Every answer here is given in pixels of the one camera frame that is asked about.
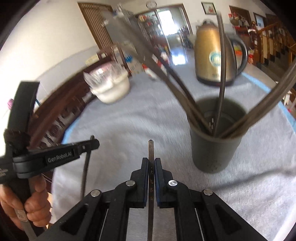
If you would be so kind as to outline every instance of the finger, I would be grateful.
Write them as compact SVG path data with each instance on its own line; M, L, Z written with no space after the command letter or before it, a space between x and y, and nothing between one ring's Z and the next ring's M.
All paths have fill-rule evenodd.
M11 206L9 206L6 202L4 202L2 199L0 199L0 203L1 206L4 210L4 212L6 213L6 215L10 218L15 218L17 217L16 213L15 213L15 209Z
M43 220L48 216L50 208L51 205L49 201L47 201L46 206L44 208L33 213L27 213L27 217L32 222Z
M52 214L49 213L45 219L33 222L33 224L37 227L45 227L49 223L51 218L52 218Z
M0 199L2 199L9 206L17 210L24 209L21 201L18 199L17 195L10 189L10 187L0 185Z
M34 187L36 192L42 192L46 188L46 181L42 174L30 178L30 184Z
M42 192L34 192L32 196L26 201L25 209L28 213L33 213L44 208L47 204L48 193L46 190Z
M14 208L12 208L11 206L9 206L6 202L4 202L2 199L0 199L0 203L1 206L4 210L4 212L6 213L6 215L8 217L10 217L10 219L14 222L14 224L19 228L22 229L22 225L20 223L20 220L18 219Z

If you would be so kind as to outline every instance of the wall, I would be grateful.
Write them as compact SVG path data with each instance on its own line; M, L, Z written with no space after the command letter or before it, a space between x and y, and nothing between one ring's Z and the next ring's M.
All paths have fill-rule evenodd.
M258 13L262 16L265 16L265 11L267 7L262 3L259 7L256 3L256 0L212 0L216 11L220 11L222 14L224 24L230 24L228 14L230 13L229 5L240 7L248 10L250 12L251 19L255 21L253 12ZM123 8L130 10L134 13L140 13L147 11L146 0L133 0L122 4ZM215 15L205 15L201 1L192 1L192 0L156 0L157 7L163 7L166 5L180 4L183 3L192 30L195 32L195 26L200 25L204 19L211 19L214 22L217 22Z
M76 0L41 0L20 20L0 51L0 115L21 80L35 80L63 59L94 46Z
M268 14L274 14L273 11L271 11L263 2L260 0L252 0L259 8L263 10L263 12L268 13Z

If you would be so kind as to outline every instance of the window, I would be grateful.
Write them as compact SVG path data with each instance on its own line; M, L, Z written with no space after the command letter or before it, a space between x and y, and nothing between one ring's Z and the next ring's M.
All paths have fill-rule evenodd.
M255 16L256 16L256 20L257 20L257 25L258 25L259 27L264 28L264 21L263 21L263 18L262 18L261 16L259 16L259 15L255 15Z
M178 32L177 26L173 20L170 10L158 13L164 35L176 34Z

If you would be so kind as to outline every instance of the kettle handle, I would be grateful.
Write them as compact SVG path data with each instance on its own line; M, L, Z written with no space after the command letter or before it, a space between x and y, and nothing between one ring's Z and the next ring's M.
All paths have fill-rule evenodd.
M241 40L240 37L233 35L233 36L229 36L230 42L233 45L233 42L238 43L241 48L242 48L242 63L240 65L240 67L237 70L237 75L241 74L241 72L245 69L245 67L247 66L248 63L248 50L247 47L245 45L245 43Z

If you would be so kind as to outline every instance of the electric kettle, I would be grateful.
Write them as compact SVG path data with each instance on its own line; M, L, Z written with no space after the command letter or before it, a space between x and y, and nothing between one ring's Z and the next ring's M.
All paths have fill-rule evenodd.
M238 69L233 43L238 43L242 48L242 63ZM246 67L248 51L244 42L236 35L226 36L225 45L226 85L229 85ZM211 21L204 21L196 32L194 59L197 79L205 84L220 85L221 45L219 29Z

